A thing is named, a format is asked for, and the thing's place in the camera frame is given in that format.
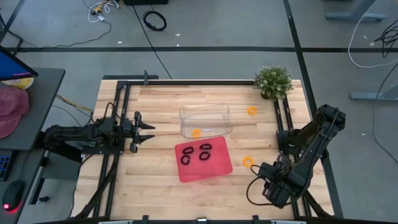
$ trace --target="transparent bin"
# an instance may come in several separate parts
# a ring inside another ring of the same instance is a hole
[[[224,136],[230,133],[232,128],[227,104],[180,109],[181,135],[187,139]]]

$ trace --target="monitor screen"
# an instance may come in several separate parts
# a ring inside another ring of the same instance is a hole
[[[0,80],[36,77],[37,73],[13,56],[6,49],[0,47]]]

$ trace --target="orange ring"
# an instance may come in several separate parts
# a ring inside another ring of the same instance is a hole
[[[252,116],[252,115],[256,115],[257,114],[257,108],[254,106],[251,106],[248,108],[248,115]]]
[[[195,130],[192,131],[192,136],[194,138],[200,138],[200,135],[201,135],[200,129],[195,129]]]
[[[243,158],[243,165],[244,165],[245,167],[251,167],[253,164],[254,164],[254,160],[253,160],[253,158],[251,158],[250,156],[245,156],[245,157]]]

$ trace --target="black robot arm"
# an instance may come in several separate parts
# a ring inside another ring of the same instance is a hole
[[[345,114],[329,105],[321,106],[313,121],[302,129],[279,135],[285,147],[273,165],[263,162],[258,175],[266,181],[263,196],[276,207],[283,208],[289,197],[297,200],[309,188],[313,167],[337,133],[345,127]],[[301,154],[294,163],[286,152]]]
[[[130,151],[136,153],[137,144],[155,137],[139,134],[139,128],[155,129],[141,119],[140,112],[136,111],[134,123],[127,118],[121,119],[120,124],[113,118],[103,118],[80,128],[55,125],[46,130],[44,147],[58,154],[71,147],[81,147],[82,154],[122,154],[125,139],[132,138]]]

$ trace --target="keyboard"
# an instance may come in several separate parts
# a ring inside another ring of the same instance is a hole
[[[0,181],[7,180],[16,157],[17,151],[0,151]]]

